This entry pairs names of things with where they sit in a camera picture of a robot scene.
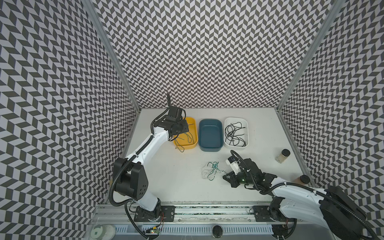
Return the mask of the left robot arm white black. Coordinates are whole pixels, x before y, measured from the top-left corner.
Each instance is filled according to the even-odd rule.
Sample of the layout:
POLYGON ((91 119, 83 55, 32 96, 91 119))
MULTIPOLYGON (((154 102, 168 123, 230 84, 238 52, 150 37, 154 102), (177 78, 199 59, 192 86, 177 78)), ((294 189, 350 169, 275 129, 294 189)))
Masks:
POLYGON ((109 201, 119 207, 129 201, 137 203, 146 219, 156 221, 161 215, 161 200, 149 192, 149 180, 145 167, 165 142, 174 141, 189 131, 186 111, 173 106, 167 94, 166 110, 152 120, 151 133, 130 155, 117 158, 113 165, 113 181, 109 190, 109 201))

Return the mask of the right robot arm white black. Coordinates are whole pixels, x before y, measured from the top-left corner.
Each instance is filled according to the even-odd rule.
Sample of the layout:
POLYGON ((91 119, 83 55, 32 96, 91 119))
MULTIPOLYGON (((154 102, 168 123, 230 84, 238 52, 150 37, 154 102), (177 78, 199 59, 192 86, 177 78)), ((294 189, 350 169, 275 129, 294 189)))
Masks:
POLYGON ((232 188, 244 185, 272 197, 270 218, 304 220, 330 230, 341 240, 376 240, 378 236, 367 222, 366 213, 340 187, 311 188, 262 172, 251 159, 234 150, 226 160, 232 171, 223 179, 232 188))

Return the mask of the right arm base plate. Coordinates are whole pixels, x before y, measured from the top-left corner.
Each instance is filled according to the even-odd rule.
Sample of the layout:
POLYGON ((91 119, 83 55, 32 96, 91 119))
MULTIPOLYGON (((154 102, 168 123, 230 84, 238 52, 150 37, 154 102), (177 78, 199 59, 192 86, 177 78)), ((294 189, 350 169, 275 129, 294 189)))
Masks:
POLYGON ((273 222, 274 220, 270 216, 269 207, 266 205, 256 205, 252 207, 252 214, 255 217, 256 222, 273 222))

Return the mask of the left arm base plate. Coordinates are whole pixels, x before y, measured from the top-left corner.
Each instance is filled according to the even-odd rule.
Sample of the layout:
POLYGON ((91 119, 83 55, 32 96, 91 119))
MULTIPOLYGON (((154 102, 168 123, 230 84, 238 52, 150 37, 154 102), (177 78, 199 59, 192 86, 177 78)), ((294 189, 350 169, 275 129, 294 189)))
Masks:
POLYGON ((175 217, 175 206, 160 206, 153 211, 147 211, 137 207, 134 215, 135 222, 173 222, 175 217))

